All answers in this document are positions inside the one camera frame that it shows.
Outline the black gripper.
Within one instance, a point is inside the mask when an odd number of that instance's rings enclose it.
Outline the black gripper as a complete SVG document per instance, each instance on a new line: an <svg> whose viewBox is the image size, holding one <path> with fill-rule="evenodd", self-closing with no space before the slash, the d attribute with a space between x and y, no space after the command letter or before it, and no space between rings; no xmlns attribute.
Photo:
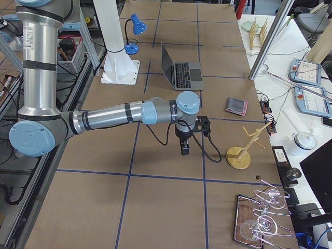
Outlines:
<svg viewBox="0 0 332 249"><path fill-rule="evenodd" d="M190 146L187 140L192 137L192 133L190 131L181 131L175 127L175 135L180 141L181 155L189 155Z"/></svg>

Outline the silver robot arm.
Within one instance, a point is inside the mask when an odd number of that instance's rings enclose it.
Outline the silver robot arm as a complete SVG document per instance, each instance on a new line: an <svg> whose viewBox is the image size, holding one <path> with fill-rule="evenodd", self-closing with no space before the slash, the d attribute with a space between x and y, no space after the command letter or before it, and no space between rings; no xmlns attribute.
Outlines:
<svg viewBox="0 0 332 249"><path fill-rule="evenodd" d="M74 135L116 125L168 122L175 125L182 155L197 129L199 97L182 92L175 100L152 98L98 110L61 112L56 106L58 31L82 24L79 1L17 1L23 23L24 104L9 139L20 153L39 157Z"/></svg>

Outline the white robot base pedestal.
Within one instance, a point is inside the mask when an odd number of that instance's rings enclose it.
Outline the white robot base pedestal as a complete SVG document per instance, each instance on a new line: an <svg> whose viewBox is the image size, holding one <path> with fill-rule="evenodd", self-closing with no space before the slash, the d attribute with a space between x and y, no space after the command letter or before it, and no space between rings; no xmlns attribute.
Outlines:
<svg viewBox="0 0 332 249"><path fill-rule="evenodd" d="M107 52L101 83L136 84L140 62L125 52L116 2L95 0L93 4Z"/></svg>

